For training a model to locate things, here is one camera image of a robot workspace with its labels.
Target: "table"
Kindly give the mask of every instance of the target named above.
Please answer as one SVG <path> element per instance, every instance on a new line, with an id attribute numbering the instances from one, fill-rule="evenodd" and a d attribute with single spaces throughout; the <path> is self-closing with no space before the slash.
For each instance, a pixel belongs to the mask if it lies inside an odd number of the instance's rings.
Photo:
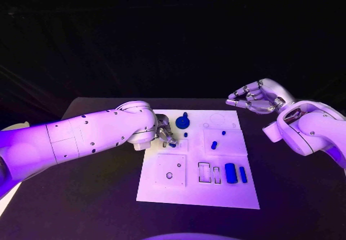
<path id="1" fill-rule="evenodd" d="M 0 217 L 0 239 L 142 239 L 206 233 L 239 239 L 346 238 L 346 175 L 325 153 L 292 152 L 262 127 L 275 114 L 224 99 L 76 98 L 61 119 L 132 100 L 152 109 L 236 110 L 260 210 L 136 202 L 144 151 L 129 143 L 64 162 L 21 183 Z"/>

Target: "black curtain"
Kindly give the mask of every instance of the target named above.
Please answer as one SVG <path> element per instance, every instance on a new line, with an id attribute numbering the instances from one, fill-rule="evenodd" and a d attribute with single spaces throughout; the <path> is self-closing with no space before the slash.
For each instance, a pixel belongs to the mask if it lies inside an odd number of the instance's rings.
<path id="1" fill-rule="evenodd" d="M 226 98 L 262 78 L 344 109 L 330 3 L 8 1 L 0 25 L 0 128 L 59 120 L 76 97 Z"/>

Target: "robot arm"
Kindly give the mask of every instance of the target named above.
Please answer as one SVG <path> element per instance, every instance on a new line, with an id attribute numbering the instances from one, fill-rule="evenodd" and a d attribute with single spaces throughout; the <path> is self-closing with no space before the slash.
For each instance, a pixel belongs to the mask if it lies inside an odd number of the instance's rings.
<path id="1" fill-rule="evenodd" d="M 236 99 L 246 94 L 246 100 Z M 276 121 L 262 128 L 269 140 L 281 139 L 302 156 L 324 151 L 346 169 L 346 118 L 325 104 L 296 101 L 283 87 L 265 78 L 227 96 L 226 104 L 258 114 L 278 113 Z"/>
<path id="2" fill-rule="evenodd" d="M 38 126 L 0 131 L 0 198 L 14 185 L 50 166 L 95 154 L 125 141 L 149 148 L 155 137 L 175 144 L 168 118 L 155 116 L 148 103 L 131 101 Z"/>

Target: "circular hole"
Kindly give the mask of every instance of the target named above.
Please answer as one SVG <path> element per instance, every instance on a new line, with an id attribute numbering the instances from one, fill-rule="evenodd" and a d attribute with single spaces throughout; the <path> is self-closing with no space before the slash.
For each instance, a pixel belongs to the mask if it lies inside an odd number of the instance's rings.
<path id="1" fill-rule="evenodd" d="M 167 177 L 167 179 L 171 179 L 171 177 L 172 177 L 171 172 L 167 172 L 165 177 Z"/>

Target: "shape sorting board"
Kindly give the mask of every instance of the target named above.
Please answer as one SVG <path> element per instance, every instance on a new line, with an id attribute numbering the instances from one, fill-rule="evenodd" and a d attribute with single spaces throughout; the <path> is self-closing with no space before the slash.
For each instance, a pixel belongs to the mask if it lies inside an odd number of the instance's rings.
<path id="1" fill-rule="evenodd" d="M 190 124 L 178 129 L 175 119 L 184 112 Z M 158 139 L 151 141 L 144 153 L 136 201 L 259 209 L 236 111 L 154 110 L 154 113 L 168 117 L 177 145 L 164 147 Z M 227 163 L 234 164 L 237 183 L 227 183 Z M 245 169 L 246 183 L 239 167 Z"/>

